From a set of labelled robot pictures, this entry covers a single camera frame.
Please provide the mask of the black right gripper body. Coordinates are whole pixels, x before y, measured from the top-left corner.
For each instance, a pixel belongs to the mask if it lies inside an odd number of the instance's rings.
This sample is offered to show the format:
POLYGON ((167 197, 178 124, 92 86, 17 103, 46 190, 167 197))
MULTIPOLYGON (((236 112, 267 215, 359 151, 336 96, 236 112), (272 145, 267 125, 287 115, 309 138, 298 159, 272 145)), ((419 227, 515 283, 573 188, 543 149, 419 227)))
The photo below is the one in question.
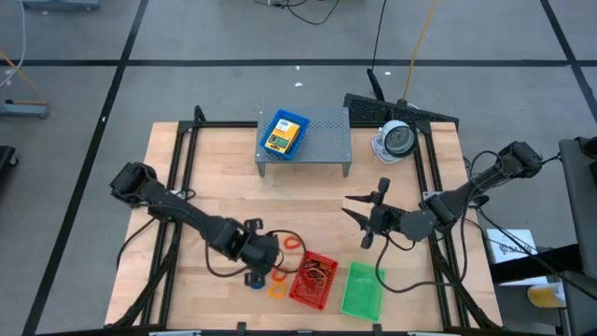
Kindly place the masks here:
POLYGON ((386 177, 381 177, 378 188, 371 193, 376 194, 376 201, 370 209, 368 227, 363 229, 365 236, 361 241, 361 247, 369 249, 373 242, 375 234, 383 235, 390 231, 396 231, 398 227, 398 220, 404 214, 404 211, 383 203, 386 192, 390 186, 390 180, 386 177))

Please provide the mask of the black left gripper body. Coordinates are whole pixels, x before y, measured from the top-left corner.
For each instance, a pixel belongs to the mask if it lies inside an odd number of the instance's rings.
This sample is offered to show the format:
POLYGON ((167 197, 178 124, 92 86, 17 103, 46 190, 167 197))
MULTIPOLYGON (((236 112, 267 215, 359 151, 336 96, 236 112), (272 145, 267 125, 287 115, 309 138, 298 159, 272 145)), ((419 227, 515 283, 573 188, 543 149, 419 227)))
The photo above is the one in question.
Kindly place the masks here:
POLYGON ((271 232, 259 234, 263 228, 261 218, 247 219, 243 223, 248 230, 249 238, 242 249, 241 259, 248 272, 244 275, 244 284, 250 287, 253 281, 264 281, 266 275, 274 269, 280 248, 278 237, 271 232))

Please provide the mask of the red plastic basket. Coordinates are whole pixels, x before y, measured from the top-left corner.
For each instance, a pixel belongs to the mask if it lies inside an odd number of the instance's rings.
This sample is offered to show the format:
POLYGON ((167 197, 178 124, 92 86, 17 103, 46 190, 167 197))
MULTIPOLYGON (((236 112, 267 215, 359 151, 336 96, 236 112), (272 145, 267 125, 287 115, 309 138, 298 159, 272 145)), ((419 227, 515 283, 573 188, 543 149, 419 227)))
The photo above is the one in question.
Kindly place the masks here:
POLYGON ((328 296, 331 291, 332 284, 335 279, 336 271, 338 268, 338 263, 334 259, 330 259, 326 256, 317 254, 312 251, 307 251, 306 255, 302 258, 301 263, 299 265, 298 272, 296 273, 292 286, 289 290, 289 297, 295 301, 298 301, 302 304, 312 307, 313 309, 317 309, 319 311, 323 311, 326 308, 326 303, 328 296), (301 283, 299 280, 299 272, 302 268, 305 268, 305 265, 310 262, 319 262, 323 267, 327 267, 330 269, 331 274, 329 276, 329 280, 326 283, 326 286, 323 289, 320 289, 316 292, 307 292, 301 287, 301 283))

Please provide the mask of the yellow carded product pack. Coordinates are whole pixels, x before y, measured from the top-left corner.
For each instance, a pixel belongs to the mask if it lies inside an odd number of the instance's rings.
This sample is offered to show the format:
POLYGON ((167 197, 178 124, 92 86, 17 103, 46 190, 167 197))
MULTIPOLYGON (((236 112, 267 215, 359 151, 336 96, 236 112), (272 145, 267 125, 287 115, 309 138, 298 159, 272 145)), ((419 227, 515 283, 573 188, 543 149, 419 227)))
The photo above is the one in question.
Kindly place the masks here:
POLYGON ((300 125, 288 119, 279 119, 265 141, 265 148, 286 154, 299 136, 300 125))

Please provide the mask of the blue plastic basket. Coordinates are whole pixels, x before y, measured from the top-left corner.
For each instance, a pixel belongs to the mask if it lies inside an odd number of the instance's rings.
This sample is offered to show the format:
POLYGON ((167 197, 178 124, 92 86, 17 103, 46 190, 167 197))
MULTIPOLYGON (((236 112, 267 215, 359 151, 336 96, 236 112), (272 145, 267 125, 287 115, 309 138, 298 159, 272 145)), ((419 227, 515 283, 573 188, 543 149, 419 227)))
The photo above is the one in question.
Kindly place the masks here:
POLYGON ((274 116, 269 121, 268 126, 265 128, 265 131, 260 136, 258 144, 268 154, 271 154, 276 158, 280 158, 281 160, 291 161, 294 159, 296 153, 298 152, 299 146, 301 145, 302 140, 306 136, 306 133, 307 133, 307 130, 309 129, 310 123, 311 123, 311 121, 306 117, 303 117, 296 113, 290 112, 288 110, 278 109, 276 111, 276 113, 274 114, 274 116), (295 140, 295 142, 293 143, 292 147, 289 149, 289 151, 286 154, 277 153, 269 148, 265 148, 266 138, 268 137, 268 135, 274 128, 274 125, 276 124, 276 122, 279 119, 288 119, 288 120, 294 121, 300 125, 299 135, 298 135, 297 139, 295 140))

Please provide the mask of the grey perforated metal riser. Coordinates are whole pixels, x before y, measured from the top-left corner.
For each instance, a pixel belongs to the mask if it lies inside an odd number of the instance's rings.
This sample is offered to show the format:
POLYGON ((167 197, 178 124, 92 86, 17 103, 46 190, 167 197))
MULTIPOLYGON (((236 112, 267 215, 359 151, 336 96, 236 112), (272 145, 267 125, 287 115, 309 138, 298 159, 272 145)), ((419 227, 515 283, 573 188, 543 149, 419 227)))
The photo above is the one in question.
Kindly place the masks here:
POLYGON ((336 163, 341 165, 342 174, 346 177, 352 161, 351 129, 346 107, 293 106, 263 108, 258 112, 255 163, 261 177, 265 175, 268 163, 336 163), (311 121, 306 136, 291 161, 268 154, 258 144, 260 136, 278 109, 288 110, 311 121))

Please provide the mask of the green plastic basket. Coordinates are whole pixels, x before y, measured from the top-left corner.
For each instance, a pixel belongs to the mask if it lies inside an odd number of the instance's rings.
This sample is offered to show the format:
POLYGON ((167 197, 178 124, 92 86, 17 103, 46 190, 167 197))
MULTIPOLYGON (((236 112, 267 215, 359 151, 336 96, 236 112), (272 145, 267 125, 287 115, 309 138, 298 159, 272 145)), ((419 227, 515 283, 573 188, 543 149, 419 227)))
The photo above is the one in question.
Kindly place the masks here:
POLYGON ((383 287, 377 275, 384 279, 385 270, 376 273, 374 266, 357 261, 350 264, 340 305, 343 314, 373 322, 380 320, 383 287))

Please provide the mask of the black perforated mesh panel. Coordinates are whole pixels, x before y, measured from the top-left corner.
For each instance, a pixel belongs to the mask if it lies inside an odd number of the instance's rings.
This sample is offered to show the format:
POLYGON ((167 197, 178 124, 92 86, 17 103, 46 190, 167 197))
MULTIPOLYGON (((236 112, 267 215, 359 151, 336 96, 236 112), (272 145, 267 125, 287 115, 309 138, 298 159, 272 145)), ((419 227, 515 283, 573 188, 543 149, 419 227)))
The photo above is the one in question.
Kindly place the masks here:
POLYGON ((456 117, 408 106, 406 103, 392 104, 351 93, 344 96, 343 106, 349 110, 352 125, 383 125, 390 120, 399 120, 410 126, 424 121, 448 122, 453 123, 455 127, 459 126, 459 119, 456 117))

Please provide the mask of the white cardboard box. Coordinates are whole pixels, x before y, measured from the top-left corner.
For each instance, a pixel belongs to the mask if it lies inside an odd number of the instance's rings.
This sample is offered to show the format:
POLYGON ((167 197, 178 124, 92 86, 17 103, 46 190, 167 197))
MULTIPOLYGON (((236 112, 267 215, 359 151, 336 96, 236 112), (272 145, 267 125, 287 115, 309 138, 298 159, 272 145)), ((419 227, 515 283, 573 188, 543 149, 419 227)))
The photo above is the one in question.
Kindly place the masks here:
POLYGON ((487 229, 485 237, 492 263, 521 259, 537 253, 530 230, 508 229, 505 235, 498 229, 487 229))

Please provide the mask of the black beam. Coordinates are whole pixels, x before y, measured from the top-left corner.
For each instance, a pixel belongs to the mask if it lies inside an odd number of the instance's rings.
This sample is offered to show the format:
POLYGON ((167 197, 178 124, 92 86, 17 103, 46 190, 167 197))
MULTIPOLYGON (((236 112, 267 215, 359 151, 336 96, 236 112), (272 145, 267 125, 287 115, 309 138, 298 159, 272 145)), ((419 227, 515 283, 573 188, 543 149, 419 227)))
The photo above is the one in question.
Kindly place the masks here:
POLYGON ((537 254, 490 266, 492 280, 501 284, 564 271, 584 273, 577 244, 541 249, 537 254))

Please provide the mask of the yellow container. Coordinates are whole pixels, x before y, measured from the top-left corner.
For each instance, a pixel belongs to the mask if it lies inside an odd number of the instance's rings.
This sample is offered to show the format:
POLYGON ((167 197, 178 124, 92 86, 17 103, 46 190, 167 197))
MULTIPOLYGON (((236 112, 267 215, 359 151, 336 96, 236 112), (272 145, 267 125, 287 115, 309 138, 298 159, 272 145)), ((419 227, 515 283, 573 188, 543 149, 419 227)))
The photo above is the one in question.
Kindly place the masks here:
POLYGON ((527 290, 529 301, 539 308, 565 308, 566 299, 562 283, 533 285, 527 290))

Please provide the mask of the grey cabinet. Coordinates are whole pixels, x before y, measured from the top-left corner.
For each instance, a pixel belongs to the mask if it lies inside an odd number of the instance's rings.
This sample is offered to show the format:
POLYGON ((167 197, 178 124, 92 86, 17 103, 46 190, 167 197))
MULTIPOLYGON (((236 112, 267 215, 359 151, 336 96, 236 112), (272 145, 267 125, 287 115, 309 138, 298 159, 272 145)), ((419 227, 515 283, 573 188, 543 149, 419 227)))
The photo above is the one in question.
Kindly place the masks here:
POLYGON ((597 136, 559 142, 576 244, 568 274, 578 288, 566 289, 574 336, 597 336, 597 136))

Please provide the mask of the black floor stand foot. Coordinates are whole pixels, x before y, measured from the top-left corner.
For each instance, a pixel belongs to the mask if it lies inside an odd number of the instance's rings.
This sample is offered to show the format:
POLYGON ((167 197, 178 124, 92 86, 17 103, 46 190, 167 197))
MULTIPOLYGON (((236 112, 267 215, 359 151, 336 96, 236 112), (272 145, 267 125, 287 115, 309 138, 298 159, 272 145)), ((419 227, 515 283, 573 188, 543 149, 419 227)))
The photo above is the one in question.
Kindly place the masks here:
POLYGON ((16 148, 0 146, 0 182, 7 179, 9 173, 19 164, 16 148))

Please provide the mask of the grey stand base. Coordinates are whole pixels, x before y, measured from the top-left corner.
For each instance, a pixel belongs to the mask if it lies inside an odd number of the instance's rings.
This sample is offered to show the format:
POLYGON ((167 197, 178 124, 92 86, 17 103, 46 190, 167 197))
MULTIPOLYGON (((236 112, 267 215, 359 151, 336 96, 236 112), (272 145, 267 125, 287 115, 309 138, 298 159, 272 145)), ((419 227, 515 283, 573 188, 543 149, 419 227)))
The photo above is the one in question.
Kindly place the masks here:
POLYGON ((101 0, 18 0, 25 9, 38 11, 93 11, 101 0))
POLYGON ((49 116, 49 107, 45 103, 17 103, 5 100, 0 103, 0 116, 46 119, 49 116))

